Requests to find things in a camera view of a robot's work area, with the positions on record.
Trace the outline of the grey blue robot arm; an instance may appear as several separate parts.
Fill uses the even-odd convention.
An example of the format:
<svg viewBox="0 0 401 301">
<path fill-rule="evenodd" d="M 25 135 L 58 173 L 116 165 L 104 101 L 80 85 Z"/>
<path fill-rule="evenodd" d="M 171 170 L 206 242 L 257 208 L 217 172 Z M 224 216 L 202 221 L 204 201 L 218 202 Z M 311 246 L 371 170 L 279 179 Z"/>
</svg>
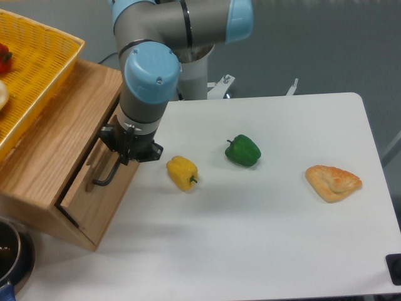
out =
<svg viewBox="0 0 401 301">
<path fill-rule="evenodd" d="M 176 52 L 232 43 L 253 31 L 251 1 L 111 1 L 123 84 L 100 137 L 122 164 L 160 158 L 154 135 L 180 77 Z"/>
</svg>

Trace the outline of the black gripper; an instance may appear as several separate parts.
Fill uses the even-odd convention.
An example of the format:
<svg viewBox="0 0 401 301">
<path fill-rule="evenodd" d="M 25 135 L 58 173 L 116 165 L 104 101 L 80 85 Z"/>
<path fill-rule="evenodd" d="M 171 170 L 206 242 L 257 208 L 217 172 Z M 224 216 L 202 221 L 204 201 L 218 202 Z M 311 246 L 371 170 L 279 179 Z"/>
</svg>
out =
<svg viewBox="0 0 401 301">
<path fill-rule="evenodd" d="M 125 130 L 119 122 L 101 127 L 99 138 L 112 151 L 121 157 L 122 164 L 130 161 L 150 162 L 160 159 L 164 148 L 154 141 L 156 130 L 149 134 L 140 134 L 138 128 Z"/>
</svg>

